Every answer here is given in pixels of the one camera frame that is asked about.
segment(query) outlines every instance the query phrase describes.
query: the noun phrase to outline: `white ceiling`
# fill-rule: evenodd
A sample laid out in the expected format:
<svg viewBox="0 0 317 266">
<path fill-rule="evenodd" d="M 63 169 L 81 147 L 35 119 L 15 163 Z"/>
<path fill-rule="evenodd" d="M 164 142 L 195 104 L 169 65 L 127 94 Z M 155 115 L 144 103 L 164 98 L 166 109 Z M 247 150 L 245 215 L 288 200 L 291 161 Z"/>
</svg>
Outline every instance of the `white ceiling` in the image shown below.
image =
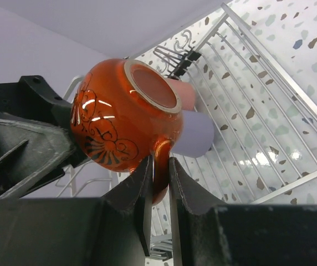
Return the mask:
<svg viewBox="0 0 317 266">
<path fill-rule="evenodd" d="M 139 54 L 225 0 L 0 0 L 0 7 L 110 57 Z"/>
</svg>

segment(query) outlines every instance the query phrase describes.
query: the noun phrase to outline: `gray surface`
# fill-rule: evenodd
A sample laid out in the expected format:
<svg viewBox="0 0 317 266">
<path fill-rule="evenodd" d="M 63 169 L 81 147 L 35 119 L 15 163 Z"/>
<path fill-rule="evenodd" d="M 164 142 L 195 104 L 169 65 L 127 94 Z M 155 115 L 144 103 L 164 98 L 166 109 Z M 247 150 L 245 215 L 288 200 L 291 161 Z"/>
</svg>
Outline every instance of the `gray surface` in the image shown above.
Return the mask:
<svg viewBox="0 0 317 266">
<path fill-rule="evenodd" d="M 191 158 L 203 156 L 214 140 L 212 120 L 206 114 L 184 110 L 183 123 L 182 135 L 172 152 Z"/>
<path fill-rule="evenodd" d="M 63 96 L 73 77 L 107 58 L 0 8 L 0 83 L 40 75 Z"/>
<path fill-rule="evenodd" d="M 229 0 L 0 0 L 0 7 L 111 57 L 153 47 Z"/>
</svg>

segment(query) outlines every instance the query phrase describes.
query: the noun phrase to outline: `orange ceramic mug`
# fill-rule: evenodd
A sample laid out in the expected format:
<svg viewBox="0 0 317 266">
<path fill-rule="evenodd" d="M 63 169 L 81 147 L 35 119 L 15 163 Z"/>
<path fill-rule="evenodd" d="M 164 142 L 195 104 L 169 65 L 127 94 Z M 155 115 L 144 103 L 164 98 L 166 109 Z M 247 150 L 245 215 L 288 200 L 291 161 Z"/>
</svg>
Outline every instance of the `orange ceramic mug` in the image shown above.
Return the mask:
<svg viewBox="0 0 317 266">
<path fill-rule="evenodd" d="M 109 59 L 94 66 L 80 84 L 71 111 L 77 143 L 104 168 L 132 171 L 154 155 L 154 204 L 166 194 L 170 150 L 182 127 L 177 93 L 137 60 Z"/>
</svg>

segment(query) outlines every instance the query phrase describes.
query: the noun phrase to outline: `speckled surface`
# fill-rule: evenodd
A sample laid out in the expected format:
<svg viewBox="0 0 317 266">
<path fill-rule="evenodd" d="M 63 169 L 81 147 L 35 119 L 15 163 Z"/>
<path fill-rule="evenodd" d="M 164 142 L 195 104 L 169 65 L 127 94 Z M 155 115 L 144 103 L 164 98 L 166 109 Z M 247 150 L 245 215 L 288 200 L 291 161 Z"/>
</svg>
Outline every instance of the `speckled surface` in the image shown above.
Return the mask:
<svg viewBox="0 0 317 266">
<path fill-rule="evenodd" d="M 251 32 L 317 104 L 317 1 L 235 0 L 229 6 L 252 27 Z M 188 28 L 192 32 L 192 46 L 222 13 L 219 9 Z M 202 51 L 209 63 L 200 58 L 197 65 L 201 73 L 193 65 L 190 68 L 192 79 L 185 75 L 183 80 L 196 84 L 208 107 L 198 100 L 197 109 L 202 112 L 209 110 L 217 123 L 219 132 L 214 144 L 218 157 L 214 149 L 208 152 L 206 158 L 197 160 L 177 157 L 186 171 L 217 197 L 228 203 L 249 203 L 283 186 L 279 177 L 285 183 L 292 183 L 317 170 L 317 163 L 309 153 L 311 151 L 317 159 L 317 134 L 314 130 L 317 125 L 310 117 L 301 115 L 226 26 L 220 28 L 219 32 L 239 51 L 272 96 L 251 76 L 251 70 L 231 49 L 218 36 L 213 37 L 211 43 L 228 65 L 229 71 L 210 47 L 203 47 Z M 176 41 L 184 43 L 184 40 L 178 34 L 162 45 L 173 48 Z M 138 59 L 156 69 L 165 68 L 152 50 Z M 211 67 L 220 82 L 213 75 Z M 231 76 L 236 77 L 244 94 L 236 87 Z M 317 203 L 317 178 L 268 203 Z M 168 197 L 154 207 L 152 235 L 171 233 L 168 207 Z"/>
</svg>

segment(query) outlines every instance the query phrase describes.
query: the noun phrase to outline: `mug handle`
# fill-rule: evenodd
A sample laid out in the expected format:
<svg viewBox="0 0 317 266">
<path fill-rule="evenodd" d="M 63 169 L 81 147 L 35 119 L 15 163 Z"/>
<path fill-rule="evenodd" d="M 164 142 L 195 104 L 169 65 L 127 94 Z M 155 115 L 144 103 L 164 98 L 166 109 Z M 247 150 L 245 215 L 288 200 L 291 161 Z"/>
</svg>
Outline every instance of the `mug handle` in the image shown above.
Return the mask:
<svg viewBox="0 0 317 266">
<path fill-rule="evenodd" d="M 156 145 L 154 157 L 154 188 L 152 192 L 152 205 L 160 203 L 166 195 L 170 181 L 168 161 L 170 159 L 172 147 L 172 140 L 163 140 Z"/>
</svg>

